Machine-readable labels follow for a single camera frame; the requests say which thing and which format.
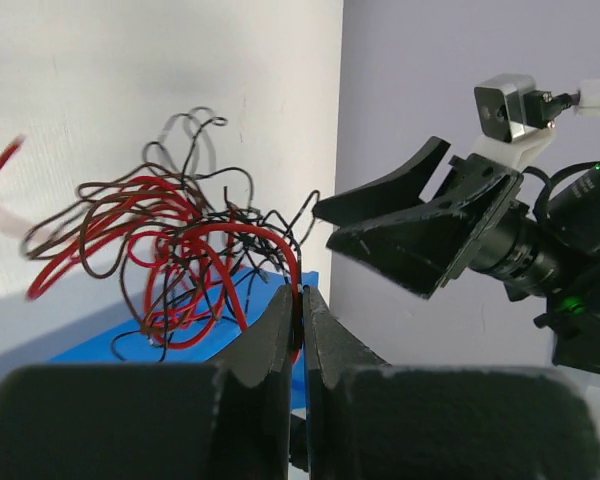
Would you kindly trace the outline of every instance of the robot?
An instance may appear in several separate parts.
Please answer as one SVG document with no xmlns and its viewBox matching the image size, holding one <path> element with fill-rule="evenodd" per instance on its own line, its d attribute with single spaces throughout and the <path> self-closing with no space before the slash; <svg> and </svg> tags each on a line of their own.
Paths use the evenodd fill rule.
<svg viewBox="0 0 600 480">
<path fill-rule="evenodd" d="M 434 198 L 419 194 L 449 148 L 436 137 L 316 204 L 338 227 L 327 246 L 424 298 L 466 268 L 511 301 L 542 296 L 534 321 L 556 334 L 554 363 L 600 376 L 600 163 L 551 178 L 531 165 L 564 110 L 600 115 L 600 81 L 554 97 L 502 75 L 475 94 L 483 136 Z M 516 199 L 524 173 L 545 182 L 535 221 Z M 315 480 L 600 479 L 600 418 L 556 369 L 388 365 L 316 289 L 294 308 L 293 288 L 203 364 L 13 372 L 0 384 L 0 479 L 284 479 L 289 463 Z M 300 341 L 306 422 L 290 412 Z"/>
</svg>

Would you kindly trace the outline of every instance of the silver camera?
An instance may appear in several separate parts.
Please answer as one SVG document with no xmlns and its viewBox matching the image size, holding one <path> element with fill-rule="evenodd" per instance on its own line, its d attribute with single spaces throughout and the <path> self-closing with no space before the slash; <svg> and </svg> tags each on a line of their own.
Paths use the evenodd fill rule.
<svg viewBox="0 0 600 480">
<path fill-rule="evenodd" d="M 536 129 L 527 124 L 524 96 L 536 89 L 529 75 L 505 73 L 474 88 L 482 132 L 500 142 L 513 143 Z"/>
</svg>

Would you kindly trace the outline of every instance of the blue platform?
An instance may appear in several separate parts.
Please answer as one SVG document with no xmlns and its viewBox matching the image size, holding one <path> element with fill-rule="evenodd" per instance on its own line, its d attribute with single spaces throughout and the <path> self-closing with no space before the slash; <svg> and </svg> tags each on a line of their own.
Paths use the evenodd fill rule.
<svg viewBox="0 0 600 480">
<path fill-rule="evenodd" d="M 239 281 L 241 275 L 247 275 L 248 269 L 242 270 L 236 275 Z M 305 285 L 317 286 L 318 273 L 309 272 L 302 276 Z M 253 324 L 264 312 L 269 301 L 278 287 L 284 284 L 283 277 L 278 274 L 267 274 L 267 282 L 256 276 L 253 282 L 247 322 Z M 246 303 L 248 281 L 240 283 L 237 287 L 243 307 Z M 191 338 L 204 324 L 194 324 L 190 329 L 178 332 L 172 341 L 182 341 Z M 119 363 L 120 361 L 111 353 L 109 348 L 111 339 L 116 335 L 136 330 L 138 324 L 135 320 L 129 320 L 121 325 L 97 335 L 90 340 L 77 345 L 66 352 L 51 358 L 52 363 Z M 240 334 L 238 325 L 230 320 L 220 320 L 211 332 L 196 346 L 186 350 L 171 350 L 168 352 L 165 362 L 202 362 L 208 360 L 218 351 L 231 343 Z M 155 362 L 160 358 L 161 349 L 149 345 L 146 337 L 141 335 L 130 335 L 120 339 L 117 343 L 118 352 L 131 362 Z M 301 355 L 294 366 L 292 377 L 292 408 L 304 408 L 305 403 L 304 384 L 304 356 Z"/>
</svg>

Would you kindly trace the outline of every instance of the white bracket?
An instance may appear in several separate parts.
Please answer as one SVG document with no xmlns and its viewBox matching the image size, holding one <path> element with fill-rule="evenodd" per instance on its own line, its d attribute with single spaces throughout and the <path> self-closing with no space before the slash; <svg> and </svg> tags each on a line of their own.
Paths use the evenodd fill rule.
<svg viewBox="0 0 600 480">
<path fill-rule="evenodd" d="M 553 128 L 536 130 L 528 137 L 513 143 L 504 143 L 481 135 L 473 146 L 473 152 L 489 160 L 522 172 L 542 151 L 553 142 Z"/>
<path fill-rule="evenodd" d="M 580 82 L 580 100 L 575 113 L 586 117 L 600 117 L 600 79 Z"/>
</svg>

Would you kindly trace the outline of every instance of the tangled wires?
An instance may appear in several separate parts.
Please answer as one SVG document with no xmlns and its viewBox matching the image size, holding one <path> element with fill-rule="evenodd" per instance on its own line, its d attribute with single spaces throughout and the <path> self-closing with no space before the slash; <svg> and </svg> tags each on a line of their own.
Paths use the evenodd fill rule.
<svg viewBox="0 0 600 480">
<path fill-rule="evenodd" d="M 201 113 L 208 118 L 201 121 Z M 182 169 L 177 170 L 165 139 L 179 121 L 189 139 L 189 149 Z M 117 272 L 122 296 L 138 328 L 114 338 L 112 352 L 124 360 L 116 350 L 116 341 L 140 334 L 162 349 L 159 361 L 163 361 L 169 349 L 186 349 L 199 343 L 221 318 L 234 320 L 242 331 L 247 329 L 253 280 L 263 276 L 264 266 L 271 264 L 293 286 L 299 322 L 300 246 L 308 237 L 313 220 L 300 239 L 296 239 L 293 228 L 309 203 L 319 200 L 319 192 L 312 192 L 287 222 L 276 210 L 263 214 L 251 205 L 254 182 L 245 170 L 229 167 L 205 175 L 196 173 L 201 142 L 215 155 L 206 129 L 226 123 L 226 119 L 207 108 L 174 115 L 158 140 L 145 146 L 140 166 L 113 181 L 79 185 L 77 201 L 33 227 L 22 242 L 26 258 L 47 262 L 29 287 L 28 298 L 44 294 L 77 265 L 97 279 Z M 157 151 L 159 162 L 149 160 L 152 151 Z M 201 185 L 205 180 L 227 172 L 239 172 L 249 183 L 249 199 L 244 207 L 230 201 L 226 186 L 221 209 L 215 208 L 203 193 Z M 32 238 L 42 229 L 51 233 L 43 243 L 32 245 Z M 214 247 L 218 235 L 220 246 Z M 113 263 L 104 271 L 96 271 L 91 257 L 112 245 L 117 245 Z M 129 264 L 147 271 L 141 310 L 133 305 L 126 285 Z M 245 267 L 251 270 L 236 281 Z M 243 307 L 236 284 L 246 280 L 249 293 Z M 212 299 L 214 289 L 219 293 Z M 191 329 L 196 333 L 189 338 L 175 341 L 176 332 L 190 331 L 194 324 L 202 327 Z M 299 351 L 301 328 L 296 327 L 295 346 Z"/>
</svg>

